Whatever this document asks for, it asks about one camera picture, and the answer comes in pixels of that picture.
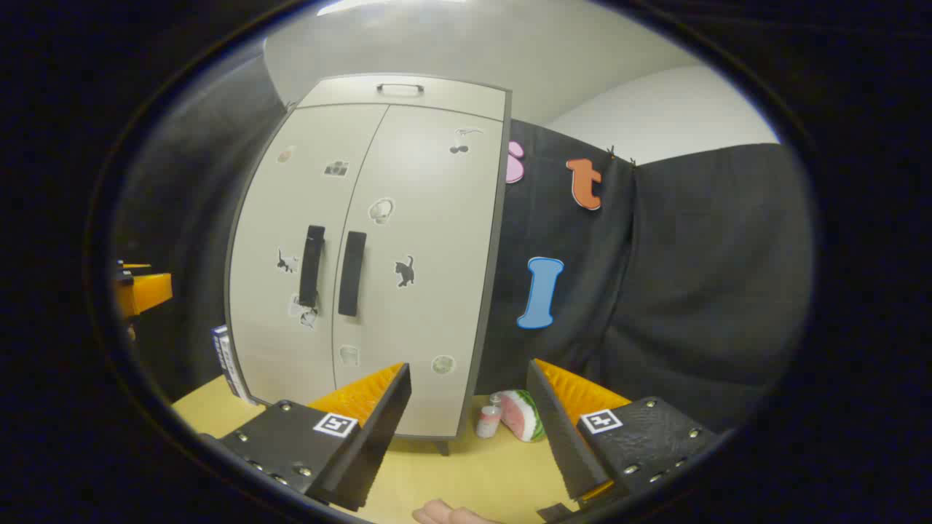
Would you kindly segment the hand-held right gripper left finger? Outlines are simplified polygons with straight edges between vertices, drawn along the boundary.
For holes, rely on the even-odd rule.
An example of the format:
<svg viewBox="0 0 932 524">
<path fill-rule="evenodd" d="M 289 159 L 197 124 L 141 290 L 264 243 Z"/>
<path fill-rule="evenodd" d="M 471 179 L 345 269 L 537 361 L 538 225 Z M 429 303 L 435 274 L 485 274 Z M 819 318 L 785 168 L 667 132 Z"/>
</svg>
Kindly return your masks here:
<svg viewBox="0 0 932 524">
<path fill-rule="evenodd" d="M 411 392 L 410 366 L 396 362 L 309 404 L 279 400 L 222 437 L 201 439 L 276 496 L 357 511 Z"/>
</svg>

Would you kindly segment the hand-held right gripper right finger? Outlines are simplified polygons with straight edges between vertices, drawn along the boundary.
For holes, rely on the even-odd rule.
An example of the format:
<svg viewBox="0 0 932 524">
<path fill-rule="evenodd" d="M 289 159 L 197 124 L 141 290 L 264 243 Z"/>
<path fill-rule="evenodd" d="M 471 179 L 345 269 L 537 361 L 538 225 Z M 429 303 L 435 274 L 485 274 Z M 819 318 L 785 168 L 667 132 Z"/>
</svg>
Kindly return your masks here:
<svg viewBox="0 0 932 524">
<path fill-rule="evenodd" d="M 658 396 L 628 400 L 540 359 L 527 365 L 526 390 L 582 508 L 656 490 L 720 438 Z"/>
</svg>

